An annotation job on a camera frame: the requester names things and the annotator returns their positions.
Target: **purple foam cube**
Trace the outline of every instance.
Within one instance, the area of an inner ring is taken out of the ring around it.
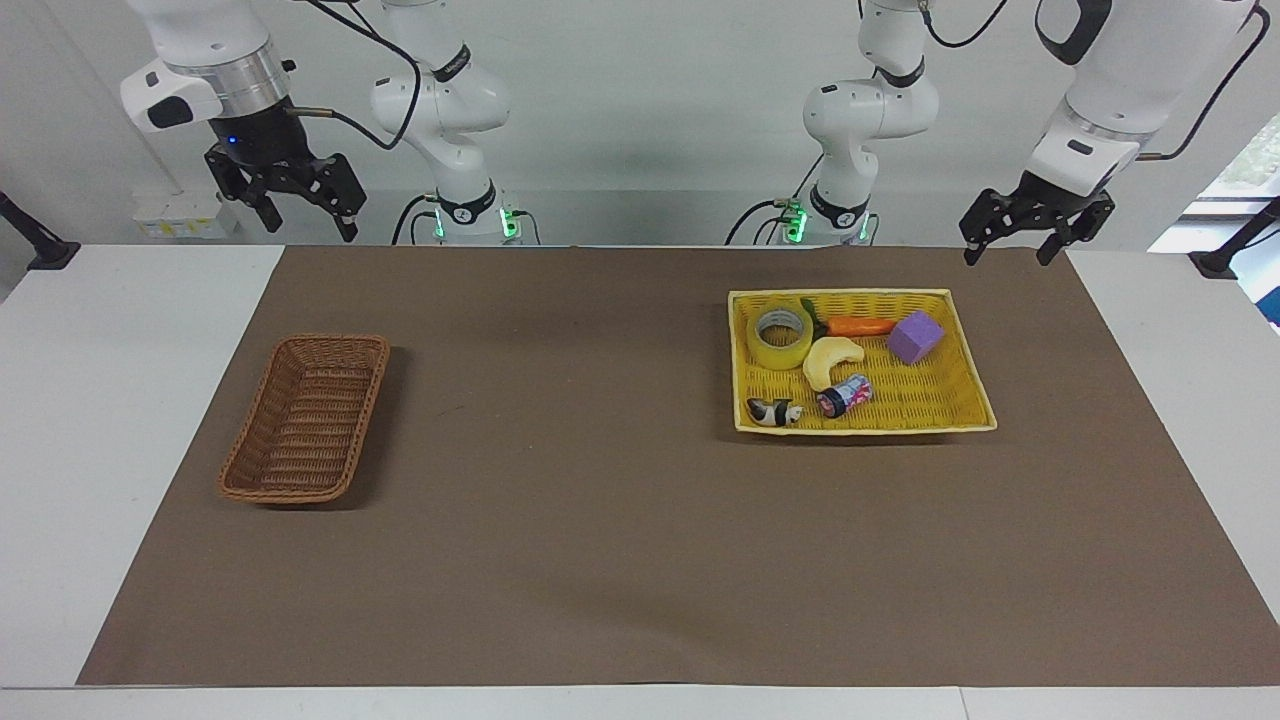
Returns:
[[[933,350],[946,332],[924,310],[911,313],[893,327],[888,336],[888,348],[899,360],[915,365]]]

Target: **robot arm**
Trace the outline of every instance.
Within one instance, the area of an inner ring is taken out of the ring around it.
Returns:
[[[133,123],[157,132],[207,120],[218,142],[205,160],[223,196],[253,208],[269,232],[283,223],[269,192],[301,196],[351,242],[365,191],[344,156],[311,152],[289,113],[287,68],[248,0],[128,3],[160,55],[120,83]]]
[[[445,0],[383,0],[383,6],[396,42],[430,70],[404,140],[431,168],[444,237],[502,243],[511,236],[503,193],[489,176],[484,152],[466,133],[507,123],[507,86],[471,60]],[[412,88],[411,77],[378,81],[372,105],[379,124],[388,131],[401,124]]]
[[[805,234],[828,243],[852,240],[879,172],[864,143],[918,135],[937,119],[938,91],[924,76],[924,42],[918,0],[870,0],[858,45],[876,74],[809,95],[805,129],[822,145],[823,161],[818,181],[803,196]]]
[[[1192,81],[1256,12],[1253,0],[1041,0],[1036,26],[1075,81],[1050,118],[1014,192],[986,190],[960,222],[973,265],[991,242],[1052,229],[1048,265],[1092,240],[1115,209],[1107,182],[1169,120]]]

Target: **yellow basket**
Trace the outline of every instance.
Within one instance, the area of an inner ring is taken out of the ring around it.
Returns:
[[[826,319],[836,315],[901,320],[916,310],[928,313],[946,334],[933,351],[906,365],[888,348],[888,337],[859,337],[854,342],[867,350],[863,363],[842,363],[832,370],[832,380],[852,374],[872,382],[874,397],[828,420],[818,410],[801,369],[767,370],[753,364],[746,345],[749,316],[780,301],[796,302],[808,297]],[[978,369],[969,354],[960,316],[950,290],[765,290],[728,293],[728,327],[733,348],[733,423],[744,433],[772,436],[897,436],[928,433],[972,433],[996,429]],[[786,428],[765,428],[751,421],[748,398],[768,402],[791,398],[805,409],[800,420]]]

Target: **brown wicker basket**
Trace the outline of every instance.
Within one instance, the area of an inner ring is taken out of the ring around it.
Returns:
[[[282,340],[219,492],[260,503],[328,502],[347,492],[389,357],[390,343],[378,336]]]

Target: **yellow banana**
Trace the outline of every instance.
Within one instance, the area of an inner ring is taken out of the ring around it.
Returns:
[[[861,363],[867,359],[863,346],[847,337],[824,337],[813,343],[804,359],[804,377],[814,392],[831,387],[831,369],[841,363]]]

